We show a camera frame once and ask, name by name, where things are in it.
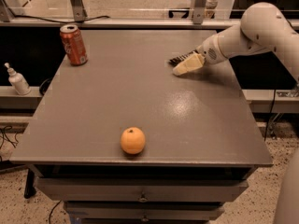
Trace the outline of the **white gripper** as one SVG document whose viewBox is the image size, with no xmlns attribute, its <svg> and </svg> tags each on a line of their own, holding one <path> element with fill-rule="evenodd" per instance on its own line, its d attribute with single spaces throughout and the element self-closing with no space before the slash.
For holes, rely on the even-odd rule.
<svg viewBox="0 0 299 224">
<path fill-rule="evenodd" d="M 226 57 L 222 54 L 220 49 L 218 35 L 212 35 L 207 38 L 196 50 L 198 53 L 195 52 L 192 58 L 173 68 L 173 74 L 175 76 L 181 76 L 202 68 L 204 63 L 217 64 L 226 60 Z"/>
</svg>

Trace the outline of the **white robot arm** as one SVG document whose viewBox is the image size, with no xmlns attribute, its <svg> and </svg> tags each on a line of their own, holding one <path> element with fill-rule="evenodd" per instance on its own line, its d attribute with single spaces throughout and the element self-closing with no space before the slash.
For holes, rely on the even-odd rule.
<svg viewBox="0 0 299 224">
<path fill-rule="evenodd" d="M 299 34 L 274 5 L 260 2 L 246 9 L 240 23 L 206 39 L 193 51 L 170 60 L 173 74 L 181 76 L 205 65 L 235 56 L 272 52 L 299 78 Z M 283 177 L 273 224 L 299 224 L 299 149 Z"/>
</svg>

